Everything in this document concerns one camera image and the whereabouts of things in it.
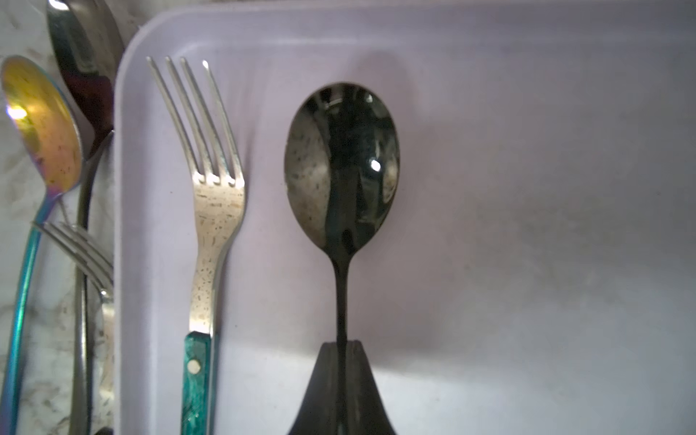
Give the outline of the black spoon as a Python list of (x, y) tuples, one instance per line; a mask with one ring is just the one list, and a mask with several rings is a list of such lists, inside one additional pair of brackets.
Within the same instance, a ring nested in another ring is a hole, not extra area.
[(346, 426), (349, 266), (384, 224), (399, 179), (398, 136), (384, 103), (356, 83), (332, 83), (298, 109), (284, 173), (295, 219), (335, 273), (337, 434)]

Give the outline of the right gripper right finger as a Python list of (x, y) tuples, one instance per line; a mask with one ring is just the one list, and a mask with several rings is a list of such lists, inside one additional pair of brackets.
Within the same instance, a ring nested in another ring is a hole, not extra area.
[(360, 341), (347, 342), (345, 368), (347, 433), (395, 435)]

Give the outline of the grey marbled handle fork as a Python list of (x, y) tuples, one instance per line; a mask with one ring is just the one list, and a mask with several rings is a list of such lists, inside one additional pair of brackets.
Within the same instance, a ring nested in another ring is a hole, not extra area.
[(33, 223), (33, 228), (77, 267), (74, 375), (70, 434), (114, 433), (114, 270), (112, 254), (89, 232), (67, 223)]

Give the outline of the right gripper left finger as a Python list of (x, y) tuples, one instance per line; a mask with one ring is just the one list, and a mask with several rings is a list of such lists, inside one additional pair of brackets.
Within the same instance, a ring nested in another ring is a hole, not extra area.
[(289, 434), (337, 434), (338, 350), (323, 343)]

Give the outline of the iridescent rainbow spoon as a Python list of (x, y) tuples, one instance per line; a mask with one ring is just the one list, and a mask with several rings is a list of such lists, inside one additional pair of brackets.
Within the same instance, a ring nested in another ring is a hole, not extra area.
[[(63, 92), (45, 70), (21, 55), (1, 63), (5, 112), (14, 124), (27, 154), (45, 185), (34, 220), (44, 223), (54, 206), (80, 181), (83, 153), (79, 128)], [(22, 339), (26, 307), (41, 232), (28, 234), (19, 276), (14, 320), (1, 393), (1, 433), (15, 434), (22, 391)]]

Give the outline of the green handle fork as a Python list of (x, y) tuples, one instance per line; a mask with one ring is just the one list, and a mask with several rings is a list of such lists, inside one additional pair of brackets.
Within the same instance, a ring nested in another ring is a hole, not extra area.
[(193, 186), (198, 253), (184, 338), (181, 433), (210, 434), (215, 408), (216, 313), (221, 268), (242, 225), (246, 181), (234, 133), (210, 64), (202, 65), (222, 127), (217, 129), (186, 58), (165, 59), (185, 112), (174, 103), (157, 63), (147, 60), (179, 136)]

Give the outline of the lavender plastic tray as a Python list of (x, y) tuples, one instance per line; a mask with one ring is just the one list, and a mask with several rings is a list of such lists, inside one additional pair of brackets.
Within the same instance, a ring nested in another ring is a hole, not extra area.
[(214, 74), (248, 180), (217, 350), (218, 434), (285, 434), (335, 338), (326, 255), (286, 197), (301, 103), (355, 82), (401, 148), (350, 268), (400, 434), (695, 431), (695, 5), (201, 5), (159, 14), (116, 88), (116, 431), (176, 434), (197, 242), (148, 62)]

